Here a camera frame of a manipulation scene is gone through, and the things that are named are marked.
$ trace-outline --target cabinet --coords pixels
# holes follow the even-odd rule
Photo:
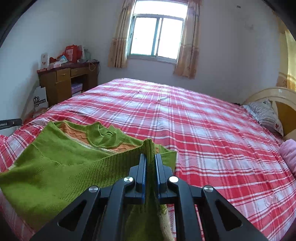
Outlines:
[[[73,82],[82,83],[83,91],[96,87],[98,65],[99,62],[64,64],[62,67],[38,73],[40,86],[46,88],[48,105],[52,106],[71,98]]]

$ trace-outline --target pink pillow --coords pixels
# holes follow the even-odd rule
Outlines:
[[[284,161],[287,163],[294,177],[296,177],[296,141],[294,141],[293,139],[285,141],[281,145],[279,153]]]

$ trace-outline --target window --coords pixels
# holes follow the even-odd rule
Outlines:
[[[129,55],[176,62],[187,5],[172,1],[137,1],[129,39]]]

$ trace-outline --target wall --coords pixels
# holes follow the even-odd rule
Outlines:
[[[56,57],[66,46],[82,44],[86,10],[80,0],[38,0],[19,18],[0,48],[0,120],[33,109],[30,93],[38,83],[41,54]]]
[[[280,70],[280,33],[276,16],[263,1],[242,1],[241,7],[243,11],[238,17],[244,27],[240,37],[241,89],[238,95],[246,99],[260,90],[276,86]]]
[[[92,58],[101,63],[99,83],[129,77],[180,86],[230,102],[243,102],[252,93],[275,86],[278,29],[271,9],[261,0],[203,0],[194,80],[174,76],[174,65],[155,61],[130,59],[126,69],[107,67],[121,3],[91,0],[92,24],[86,45]]]

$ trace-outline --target red bag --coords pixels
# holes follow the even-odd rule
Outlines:
[[[66,47],[65,56],[69,62],[77,63],[77,60],[82,56],[82,51],[78,49],[77,45],[70,45]]]

